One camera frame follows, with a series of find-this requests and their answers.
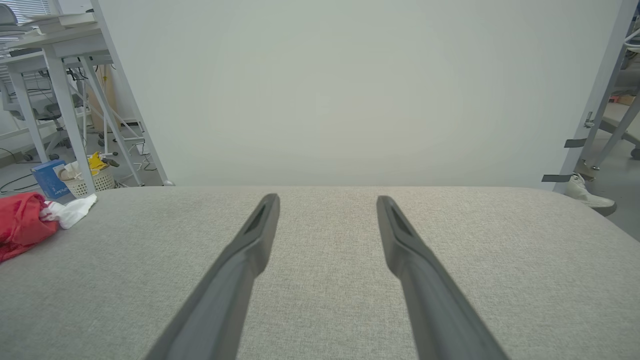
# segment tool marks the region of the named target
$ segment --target white sneaker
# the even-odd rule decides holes
[[[591,209],[594,209],[605,217],[613,214],[618,207],[616,202],[611,199],[589,193],[587,188],[584,186],[584,179],[580,174],[575,172],[571,175],[571,180],[569,180],[564,194],[580,201],[586,206],[589,206]]]

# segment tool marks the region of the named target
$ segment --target tape strip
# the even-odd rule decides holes
[[[543,183],[566,183],[571,180],[571,175],[543,175]]]
[[[564,147],[583,147],[587,139],[569,139],[564,143]]]

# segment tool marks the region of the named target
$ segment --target white woven basket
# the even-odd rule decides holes
[[[111,167],[103,168],[98,174],[95,174],[93,176],[95,191],[99,192],[103,190],[113,189],[115,187],[116,183],[113,180],[113,175],[111,175],[110,168]],[[69,191],[74,194],[76,198],[85,196],[87,192],[86,183],[84,182],[84,180],[63,180],[64,178],[68,178],[68,176],[65,176],[66,172],[67,171],[65,169],[62,169],[60,171],[60,173],[58,174],[60,180],[65,183],[67,188],[69,188]]]

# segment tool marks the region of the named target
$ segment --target red cloth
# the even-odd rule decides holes
[[[0,263],[22,254],[58,230],[57,221],[40,221],[40,210],[46,207],[39,193],[0,199]]]

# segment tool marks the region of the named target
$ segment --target white backdrop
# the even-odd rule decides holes
[[[621,2],[99,4],[177,185],[551,189]]]

